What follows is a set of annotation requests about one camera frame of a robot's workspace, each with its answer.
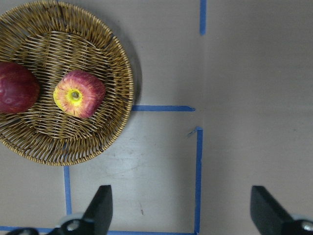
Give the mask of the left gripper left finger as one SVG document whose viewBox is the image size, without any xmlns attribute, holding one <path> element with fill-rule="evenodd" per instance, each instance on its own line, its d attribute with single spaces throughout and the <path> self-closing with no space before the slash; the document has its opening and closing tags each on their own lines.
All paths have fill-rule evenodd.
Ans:
<svg viewBox="0 0 313 235">
<path fill-rule="evenodd" d="M 100 186 L 81 218 L 64 222 L 54 235 L 106 235 L 112 221 L 112 188 Z"/>
</svg>

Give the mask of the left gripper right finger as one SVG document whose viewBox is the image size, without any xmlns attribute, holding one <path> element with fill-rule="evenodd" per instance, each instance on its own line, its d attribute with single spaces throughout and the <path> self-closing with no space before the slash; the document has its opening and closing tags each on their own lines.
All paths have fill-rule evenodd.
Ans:
<svg viewBox="0 0 313 235">
<path fill-rule="evenodd" d="M 252 186 L 250 217 L 262 235 L 311 235 L 313 221 L 293 217 L 264 186 Z"/>
</svg>

